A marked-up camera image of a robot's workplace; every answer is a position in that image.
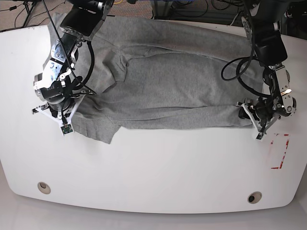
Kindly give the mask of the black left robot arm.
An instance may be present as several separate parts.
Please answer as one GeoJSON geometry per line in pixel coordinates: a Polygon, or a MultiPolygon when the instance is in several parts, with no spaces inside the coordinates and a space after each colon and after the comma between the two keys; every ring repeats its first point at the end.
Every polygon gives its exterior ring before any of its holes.
{"type": "Polygon", "coordinates": [[[262,79],[269,87],[264,94],[247,86],[241,78],[239,83],[256,100],[246,98],[240,106],[239,117],[250,119],[254,126],[254,139],[262,140],[267,130],[280,117],[289,117],[296,112],[296,100],[290,89],[290,75],[283,65],[287,52],[280,34],[279,19],[289,6],[288,0],[246,0],[246,14],[242,24],[251,41],[252,57],[243,58],[236,69],[239,74],[253,60],[264,67],[262,79]]]}

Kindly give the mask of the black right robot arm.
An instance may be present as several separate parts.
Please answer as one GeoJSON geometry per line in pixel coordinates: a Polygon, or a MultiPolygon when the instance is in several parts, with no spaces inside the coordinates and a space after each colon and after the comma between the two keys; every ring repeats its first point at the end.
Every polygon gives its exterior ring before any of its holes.
{"type": "Polygon", "coordinates": [[[71,11],[60,24],[63,36],[54,23],[52,27],[57,36],[51,47],[50,59],[43,72],[35,75],[33,88],[44,105],[32,109],[32,113],[41,113],[55,121],[62,135],[74,131],[72,118],[85,96],[95,95],[95,91],[86,86],[94,69],[94,50],[91,41],[109,14],[112,0],[73,0],[71,11]],[[78,49],[83,43],[88,45],[91,65],[85,78],[76,76],[75,65],[78,49]]]}

